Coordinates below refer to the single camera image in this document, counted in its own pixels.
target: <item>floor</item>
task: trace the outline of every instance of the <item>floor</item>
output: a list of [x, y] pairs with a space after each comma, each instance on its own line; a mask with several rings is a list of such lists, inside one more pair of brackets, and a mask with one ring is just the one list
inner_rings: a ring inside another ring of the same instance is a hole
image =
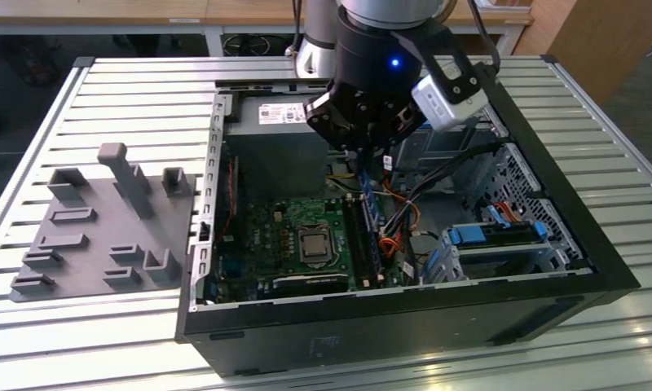
[[[46, 39], [54, 47], [51, 55], [62, 72], [67, 71], [73, 60], [81, 55], [134, 56], [131, 48], [114, 45], [110, 36]], [[161, 39], [158, 54], [187, 55], [183, 47], [173, 47], [167, 37]], [[59, 85], [39, 88], [26, 86], [0, 59], [0, 152], [7, 153], [0, 155], [0, 195], [19, 162], [19, 152], [27, 148], [58, 89]], [[604, 105], [604, 111], [652, 162], [652, 55], [642, 59], [618, 92]]]

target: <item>wooden table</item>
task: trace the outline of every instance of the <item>wooden table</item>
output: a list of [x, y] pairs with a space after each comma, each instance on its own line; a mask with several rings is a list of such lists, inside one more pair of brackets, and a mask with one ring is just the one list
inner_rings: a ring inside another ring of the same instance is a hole
[[0, 35], [202, 33], [207, 0], [0, 0]]
[[[500, 35], [497, 49], [510, 55], [524, 27], [533, 18], [525, 11], [484, 12], [484, 24], [489, 34]], [[465, 0], [458, 0], [445, 23], [454, 34], [477, 34], [473, 16]], [[222, 56], [221, 34], [227, 33], [291, 33], [290, 0], [207, 0], [207, 12], [202, 32], [207, 40], [210, 56]]]
[[[526, 12], [485, 12], [497, 47], [510, 54]], [[446, 22], [457, 34], [477, 34], [465, 0]], [[201, 33], [210, 56], [222, 56], [223, 33], [291, 33], [290, 0], [0, 0], [0, 35]]]

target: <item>open computer tower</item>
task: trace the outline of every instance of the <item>open computer tower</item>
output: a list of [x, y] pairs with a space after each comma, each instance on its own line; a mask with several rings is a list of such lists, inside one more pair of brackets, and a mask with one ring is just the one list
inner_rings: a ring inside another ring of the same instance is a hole
[[[638, 287], [502, 85], [476, 68], [484, 111], [441, 134], [422, 126], [364, 182], [303, 123], [325, 81], [217, 81], [177, 341], [221, 376], [529, 340]], [[502, 145], [416, 201], [405, 248], [380, 246], [368, 205], [385, 221], [401, 207], [388, 190], [489, 143]]]

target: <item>robotic arm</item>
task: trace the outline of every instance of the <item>robotic arm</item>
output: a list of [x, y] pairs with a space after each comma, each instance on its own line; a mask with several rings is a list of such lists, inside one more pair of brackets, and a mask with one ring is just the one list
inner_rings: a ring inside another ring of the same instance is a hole
[[[438, 0], [342, 0], [334, 9], [333, 0], [307, 0], [297, 73], [334, 71], [326, 92], [305, 104], [307, 125], [337, 150], [366, 156], [398, 144], [425, 119], [446, 130], [488, 99], [452, 32], [432, 18]], [[442, 68], [440, 49], [454, 60]]]

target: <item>sticker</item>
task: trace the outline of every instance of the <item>sticker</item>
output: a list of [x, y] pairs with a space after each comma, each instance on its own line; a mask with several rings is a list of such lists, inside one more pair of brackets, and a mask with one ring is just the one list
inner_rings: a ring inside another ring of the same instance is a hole
[[169, 23], [199, 23], [199, 19], [169, 19]]
[[262, 104], [258, 107], [258, 124], [305, 124], [303, 106], [301, 103]]
[[390, 165], [390, 164], [392, 164], [392, 162], [393, 162], [393, 159], [390, 159], [390, 156], [384, 155], [384, 169], [385, 169], [386, 171], [390, 171], [390, 170], [393, 169], [393, 167], [392, 167], [392, 165]]
[[408, 262], [402, 263], [402, 273], [405, 273], [408, 277], [413, 278], [413, 267]]
[[461, 70], [453, 61], [442, 66], [442, 72], [449, 80], [454, 80], [461, 75]]

